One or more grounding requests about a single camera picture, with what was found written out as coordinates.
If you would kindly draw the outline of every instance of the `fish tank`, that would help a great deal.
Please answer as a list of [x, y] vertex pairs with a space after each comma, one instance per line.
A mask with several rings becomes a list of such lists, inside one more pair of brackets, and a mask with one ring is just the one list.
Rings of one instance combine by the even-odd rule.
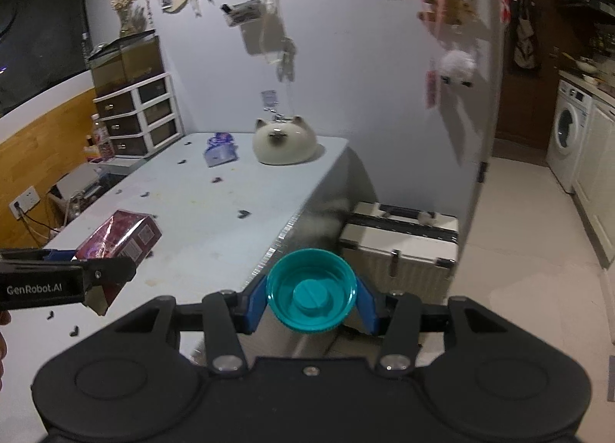
[[155, 30], [120, 37], [93, 53], [88, 63], [98, 98], [164, 73]]

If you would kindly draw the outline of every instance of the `teal bottle cap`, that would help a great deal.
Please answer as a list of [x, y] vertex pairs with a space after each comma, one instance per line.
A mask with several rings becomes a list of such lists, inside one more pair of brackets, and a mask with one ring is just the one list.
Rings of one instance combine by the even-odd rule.
[[278, 320], [297, 332], [324, 332], [343, 322], [357, 298], [357, 279], [341, 257], [301, 249], [280, 259], [267, 277], [267, 299]]

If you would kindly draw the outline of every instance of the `red box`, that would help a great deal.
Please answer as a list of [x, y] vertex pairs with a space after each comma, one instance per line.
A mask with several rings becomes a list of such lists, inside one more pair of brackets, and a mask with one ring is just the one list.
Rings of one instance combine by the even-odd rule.
[[[149, 214], [115, 211], [78, 248], [77, 259], [130, 257], [138, 266], [150, 253], [162, 233]], [[85, 296], [85, 304], [98, 314], [105, 314], [123, 285], [93, 287]]]

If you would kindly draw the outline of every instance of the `human hand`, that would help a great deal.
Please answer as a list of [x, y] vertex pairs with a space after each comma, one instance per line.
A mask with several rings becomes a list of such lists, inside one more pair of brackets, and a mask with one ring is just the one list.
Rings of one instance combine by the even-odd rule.
[[[10, 323], [10, 314], [8, 311], [0, 311], [0, 325], [6, 325]], [[4, 367], [2, 366], [2, 360], [6, 356], [6, 341], [0, 333], [0, 390], [2, 389], [2, 374], [4, 373]]]

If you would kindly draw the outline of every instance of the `suitcase latch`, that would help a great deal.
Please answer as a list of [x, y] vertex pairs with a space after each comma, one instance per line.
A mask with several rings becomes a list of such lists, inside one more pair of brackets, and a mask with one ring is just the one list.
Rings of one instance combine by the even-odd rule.
[[401, 251], [391, 251], [391, 262], [389, 263], [389, 276], [395, 278], [397, 276], [397, 267], [399, 266], [399, 256]]

